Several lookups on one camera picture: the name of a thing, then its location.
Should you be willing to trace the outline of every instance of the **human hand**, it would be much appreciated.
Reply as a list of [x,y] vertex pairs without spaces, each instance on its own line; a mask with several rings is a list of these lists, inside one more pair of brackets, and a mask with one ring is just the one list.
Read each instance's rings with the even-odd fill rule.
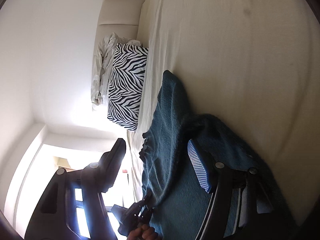
[[132,230],[128,235],[127,240],[136,240],[139,236],[141,236],[145,240],[161,240],[161,237],[158,236],[158,233],[155,232],[153,227],[148,225],[143,225],[141,228],[137,228]]

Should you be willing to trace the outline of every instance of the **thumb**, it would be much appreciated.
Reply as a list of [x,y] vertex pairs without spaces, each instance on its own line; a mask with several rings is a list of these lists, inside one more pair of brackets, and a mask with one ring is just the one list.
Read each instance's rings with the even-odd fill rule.
[[141,235],[141,228],[137,228],[137,229],[132,230],[132,231],[130,232],[130,234],[128,235],[127,240],[136,240],[136,238],[137,238],[138,236],[140,236],[140,235]]

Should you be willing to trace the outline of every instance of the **white bed sheet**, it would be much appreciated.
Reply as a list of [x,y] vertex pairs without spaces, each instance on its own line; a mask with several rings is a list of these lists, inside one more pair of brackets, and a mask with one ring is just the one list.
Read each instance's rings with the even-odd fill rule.
[[320,27],[305,0],[146,0],[149,47],[139,122],[128,140],[142,197],[142,133],[168,69],[196,113],[219,117],[271,167],[298,224],[320,194]]

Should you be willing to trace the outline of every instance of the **finger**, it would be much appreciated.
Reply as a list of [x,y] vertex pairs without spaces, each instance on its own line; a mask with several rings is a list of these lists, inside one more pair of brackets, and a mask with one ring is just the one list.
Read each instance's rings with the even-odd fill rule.
[[148,228],[146,231],[143,232],[142,238],[147,239],[147,237],[150,236],[154,231],[154,228]]
[[147,229],[149,229],[149,226],[148,226],[148,225],[146,225],[146,224],[142,225],[142,230],[143,230],[143,231],[146,231]]
[[127,240],[135,240],[141,234],[141,228],[132,230],[127,237]]
[[146,240],[156,240],[157,237],[158,237],[158,233],[153,232],[150,236],[147,237]]

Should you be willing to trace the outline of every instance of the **crumpled white fabric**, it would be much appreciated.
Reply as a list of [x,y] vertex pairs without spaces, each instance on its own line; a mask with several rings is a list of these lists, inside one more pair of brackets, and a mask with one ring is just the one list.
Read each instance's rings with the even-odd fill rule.
[[98,44],[92,66],[91,101],[95,106],[108,104],[108,86],[116,45],[132,44],[141,47],[140,41],[119,37],[115,33],[105,36]]

